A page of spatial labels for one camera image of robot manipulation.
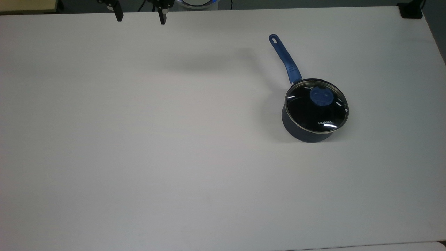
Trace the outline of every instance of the cable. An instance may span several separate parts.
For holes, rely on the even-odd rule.
[[[145,0],[143,0],[142,4],[141,4],[141,6],[140,6],[140,8],[138,9],[137,12],[139,12],[139,11],[142,9],[142,7],[144,6],[144,4],[145,4]]]

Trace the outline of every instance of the table surface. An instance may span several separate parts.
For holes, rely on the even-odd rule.
[[[340,247],[330,249],[313,249],[314,251],[446,251],[446,247],[438,242],[406,243],[393,245]]]
[[[272,251],[446,239],[446,67],[397,7],[0,17],[0,246]],[[294,139],[279,35],[350,117]]]
[[[58,0],[2,0],[0,14],[55,12]]]

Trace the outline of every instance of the pan handle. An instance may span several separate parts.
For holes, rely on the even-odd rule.
[[[293,61],[285,46],[280,41],[279,37],[276,34],[271,34],[269,36],[269,41],[273,45],[273,48],[276,50],[280,59],[282,59],[283,64],[286,67],[286,71],[288,72],[289,82],[293,84],[302,79],[302,75],[299,72],[299,69],[296,66],[296,63]]]

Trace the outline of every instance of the saucepan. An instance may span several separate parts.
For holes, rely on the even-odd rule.
[[[342,92],[322,79],[302,79],[299,69],[276,34],[269,36],[286,67],[291,88],[285,96],[282,122],[287,131],[304,142],[319,142],[341,128],[349,107]]]

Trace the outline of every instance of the blue lid knob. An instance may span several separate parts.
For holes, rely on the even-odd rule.
[[[328,88],[314,87],[310,91],[310,99],[319,106],[329,105],[333,102],[334,95]]]

